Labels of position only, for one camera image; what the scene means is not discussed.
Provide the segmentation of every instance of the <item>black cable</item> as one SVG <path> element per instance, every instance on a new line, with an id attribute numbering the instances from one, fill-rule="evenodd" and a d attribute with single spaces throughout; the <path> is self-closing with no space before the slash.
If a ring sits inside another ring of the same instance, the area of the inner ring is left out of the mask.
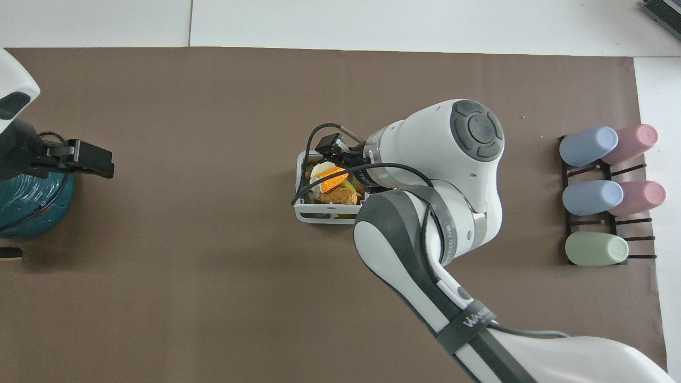
<path id="1" fill-rule="evenodd" d="M 440 222 L 437 219 L 437 215 L 435 215 L 435 210 L 433 210 L 432 206 L 430 203 L 423 198 L 420 198 L 419 196 L 412 194 L 412 196 L 415 196 L 418 198 L 423 204 L 426 206 L 426 212 L 424 213 L 424 218 L 421 223 L 421 246 L 424 252 L 424 261 L 430 268 L 430 262 L 428 261 L 428 250 L 426 249 L 426 224 L 428 224 L 428 217 L 432 217 L 432 220 L 435 222 L 435 229 L 437 230 L 437 234 L 440 237 L 440 257 L 439 260 L 442 262 L 442 259 L 445 257 L 445 235 L 442 233 L 442 228 L 440 227 Z M 430 268 L 433 275 L 435 276 L 434 270 Z"/>
<path id="2" fill-rule="evenodd" d="M 523 337 L 555 337 L 555 338 L 569 338 L 570 335 L 562 333 L 560 331 L 546 330 L 546 331 L 531 331 L 531 330 L 518 330 L 516 328 L 510 328 L 502 326 L 498 323 L 489 323 L 487 325 L 489 328 L 501 331 L 502 333 L 507 333 L 511 335 L 521 335 Z"/>
<path id="3" fill-rule="evenodd" d="M 364 169 L 371 169 L 371 168 L 399 168 L 403 170 L 407 170 L 409 172 L 412 172 L 413 174 L 416 174 L 420 179 L 422 179 L 428 186 L 433 187 L 432 182 L 428 177 L 426 177 L 425 174 L 421 173 L 420 171 L 412 168 L 411 166 L 407 165 L 402 165 L 402 164 L 394 164 L 392 162 L 385 162 L 384 164 L 363 164 L 363 165 L 358 165 L 358 166 L 353 166 L 348 169 L 344 169 L 343 171 L 336 172 L 334 174 L 331 174 L 330 176 L 326 176 L 322 179 L 318 179 L 315 182 L 311 183 L 310 185 L 307 185 L 306 187 L 298 188 L 298 193 L 296 193 L 296 196 L 294 199 L 291 201 L 291 204 L 296 204 L 296 201 L 305 195 L 305 193 L 309 192 L 312 190 L 313 187 L 317 186 L 318 184 L 330 180 L 334 177 L 340 176 L 342 174 L 347 174 L 351 172 L 357 172 L 359 170 L 364 170 Z"/>
<path id="4" fill-rule="evenodd" d="M 42 133 L 39 133 L 39 134 L 38 134 L 38 137 L 40 137 L 40 138 L 42 138 L 42 137 L 44 137 L 44 136 L 54 136 L 54 137 L 57 137 L 57 139 L 59 140 L 59 142 L 61 142 L 62 144 L 64 143 L 64 139 L 63 139 L 60 135 L 58 135 L 57 133 L 54 133 L 54 132 L 42 132 Z"/>
<path id="5" fill-rule="evenodd" d="M 27 221 L 33 219 L 34 217 L 37 217 L 38 215 L 41 215 L 45 210 L 47 210 L 54 202 L 59 198 L 61 195 L 61 192 L 64 191 L 64 188 L 66 187 L 66 181 L 68 181 L 69 175 L 64 174 L 64 178 L 61 180 L 61 185 L 59 185 L 59 188 L 56 193 L 54 193 L 54 196 L 43 206 L 40 208 L 36 209 L 34 212 L 32 212 L 28 217 L 25 217 L 17 222 L 14 222 L 11 225 L 5 226 L 4 228 L 0 228 L 0 235 L 5 234 L 8 230 L 13 229 L 21 224 L 26 223 Z"/>
<path id="6" fill-rule="evenodd" d="M 340 129 L 341 126 L 337 123 L 323 123 L 320 126 L 316 127 L 315 129 L 312 129 L 312 132 L 310 133 L 310 137 L 307 139 L 307 147 L 305 148 L 305 157 L 302 160 L 302 169 L 300 171 L 300 179 L 298 180 L 298 190 L 296 190 L 296 193 L 300 192 L 300 189 L 303 188 L 303 185 L 305 183 L 305 172 L 307 171 L 307 163 L 310 159 L 310 147 L 312 146 L 312 139 L 315 137 L 315 134 L 322 130 L 325 127 L 335 127 L 336 129 Z"/>

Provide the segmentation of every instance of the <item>white plastic basket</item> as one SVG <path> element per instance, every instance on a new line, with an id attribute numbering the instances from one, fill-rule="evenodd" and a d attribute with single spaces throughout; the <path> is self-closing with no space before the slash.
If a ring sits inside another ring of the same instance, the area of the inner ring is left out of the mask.
<path id="1" fill-rule="evenodd" d="M 302 160 L 305 157 L 305 152 L 298 155 L 296 162 L 296 190 L 300 183 L 300 174 L 305 171 L 302 168 Z M 323 160 L 323 157 L 316 151 L 310 151 L 308 162 L 310 164 L 317 164 Z M 364 199 L 369 197 L 368 193 L 364 193 Z M 360 200 L 359 205 L 346 204 L 310 204 L 305 203 L 304 198 L 299 198 L 294 209 L 296 210 L 296 218 L 308 224 L 336 224 L 336 225 L 351 225 L 355 223 L 354 216 L 359 213 L 364 199 Z M 337 218 L 340 214 L 352 214 L 353 218 Z"/>

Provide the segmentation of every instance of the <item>brown paper mat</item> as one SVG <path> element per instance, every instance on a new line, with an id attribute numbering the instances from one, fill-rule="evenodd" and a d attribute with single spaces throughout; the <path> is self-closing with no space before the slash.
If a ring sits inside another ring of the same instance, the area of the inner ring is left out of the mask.
<path id="1" fill-rule="evenodd" d="M 294 217 L 320 123 L 361 136 L 452 98 L 507 148 L 501 233 L 449 271 L 499 321 L 622 341 L 665 366 L 654 260 L 567 266 L 557 138 L 639 122 L 633 61 L 248 48 L 19 49 L 36 129 L 114 153 L 0 263 L 0 381 L 460 382 L 350 226 Z"/>

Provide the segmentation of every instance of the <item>teal container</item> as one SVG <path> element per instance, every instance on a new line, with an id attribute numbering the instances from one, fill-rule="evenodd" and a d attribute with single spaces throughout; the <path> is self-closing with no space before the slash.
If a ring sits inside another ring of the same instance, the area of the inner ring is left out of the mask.
<path id="1" fill-rule="evenodd" d="M 20 175 L 0 181 L 0 238 L 33 238 L 64 218 L 74 196 L 74 178 Z"/>

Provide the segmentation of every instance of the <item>cup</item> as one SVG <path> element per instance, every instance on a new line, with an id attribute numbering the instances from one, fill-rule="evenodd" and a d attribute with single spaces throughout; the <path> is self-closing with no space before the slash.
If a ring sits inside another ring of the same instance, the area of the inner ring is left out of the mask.
<path id="1" fill-rule="evenodd" d="M 617 139 L 617 133 L 611 127 L 584 130 L 563 138 L 560 156 L 570 166 L 584 166 L 615 149 Z"/>
<path id="2" fill-rule="evenodd" d="M 624 198 L 617 182 L 593 180 L 574 183 L 563 190 L 563 205 L 574 215 L 590 215 L 612 209 Z"/>
<path id="3" fill-rule="evenodd" d="M 617 146 L 601 158 L 606 164 L 617 165 L 637 157 L 652 148 L 658 138 L 655 128 L 648 124 L 626 127 L 616 133 Z"/>
<path id="4" fill-rule="evenodd" d="M 641 213 L 660 206 L 667 199 L 665 188 L 655 181 L 629 181 L 620 183 L 624 198 L 608 213 L 623 217 Z"/>
<path id="5" fill-rule="evenodd" d="M 602 232 L 574 232 L 565 241 L 565 253 L 579 266 L 606 266 L 629 256 L 629 245 L 619 236 Z"/>

